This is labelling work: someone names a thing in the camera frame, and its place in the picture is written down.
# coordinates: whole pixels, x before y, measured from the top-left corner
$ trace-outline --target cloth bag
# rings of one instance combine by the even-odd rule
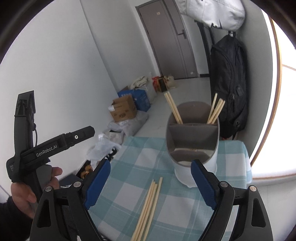
[[[245,10],[240,0],[177,0],[180,13],[208,27],[238,30],[244,22]]]

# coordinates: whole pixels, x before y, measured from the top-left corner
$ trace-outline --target human hand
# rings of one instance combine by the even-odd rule
[[[63,173],[59,167],[52,168],[52,178],[47,186],[52,186],[54,189],[59,189],[59,181],[56,176]],[[35,211],[30,206],[30,203],[37,201],[35,194],[31,188],[24,183],[13,183],[10,187],[12,200],[17,208],[30,218],[34,218]]]

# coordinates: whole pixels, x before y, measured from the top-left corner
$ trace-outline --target blue gripper pad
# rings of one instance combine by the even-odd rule
[[[84,206],[87,210],[89,210],[90,207],[96,204],[101,191],[110,175],[111,172],[111,164],[107,160],[105,163],[101,166],[100,170],[98,171],[97,175],[89,185],[87,191],[86,191],[86,197],[84,201]]]
[[[192,161],[191,175],[206,205],[215,210],[217,207],[216,197],[219,195],[219,187],[216,182],[219,180],[213,173],[208,172],[199,160]]]

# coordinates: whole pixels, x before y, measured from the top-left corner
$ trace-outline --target blue box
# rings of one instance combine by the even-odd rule
[[[119,97],[122,97],[125,95],[132,95],[133,101],[135,102],[137,110],[147,112],[149,110],[149,108],[151,107],[145,90],[119,91],[117,94]]]

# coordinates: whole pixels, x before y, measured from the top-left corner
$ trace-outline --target door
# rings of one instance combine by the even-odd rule
[[[173,0],[138,7],[162,75],[197,77],[196,65],[179,10]]]

